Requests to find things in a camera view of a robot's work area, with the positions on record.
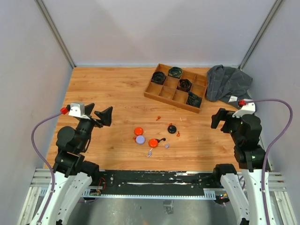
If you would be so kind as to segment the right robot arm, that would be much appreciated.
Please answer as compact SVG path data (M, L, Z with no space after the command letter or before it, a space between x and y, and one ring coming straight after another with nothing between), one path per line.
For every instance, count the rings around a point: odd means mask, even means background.
M237 115L220 108L212 115L211 128L224 121L221 130L231 135L234 157L239 164L246 184L243 190L237 171L232 164L217 164L213 171L213 184L224 188L239 225L274 225L270 193L269 172L266 170L266 153L259 145L261 121L254 114Z

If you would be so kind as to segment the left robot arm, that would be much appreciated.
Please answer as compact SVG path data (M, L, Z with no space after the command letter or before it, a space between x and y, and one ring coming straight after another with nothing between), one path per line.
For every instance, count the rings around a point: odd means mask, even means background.
M65 225L89 185L100 181L99 166L86 161L85 153L90 145L93 128L110 126L113 107L99 112L94 111L94 103L85 105L81 102L71 103L60 109L59 113L44 119L49 121L61 115L69 115L78 120L76 128L64 126L57 133L56 146L58 153L54 165L51 166L41 155L31 133L31 142L35 152L44 161L51 173L48 190L39 209L31 220L32 225Z

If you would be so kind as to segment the purple earbud case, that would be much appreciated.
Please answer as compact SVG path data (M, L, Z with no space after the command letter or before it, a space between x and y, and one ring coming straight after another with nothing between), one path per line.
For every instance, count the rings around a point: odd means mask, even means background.
M143 136L143 135L138 135L136 138L135 138L135 142L139 145L142 145L144 144L146 141L146 138Z

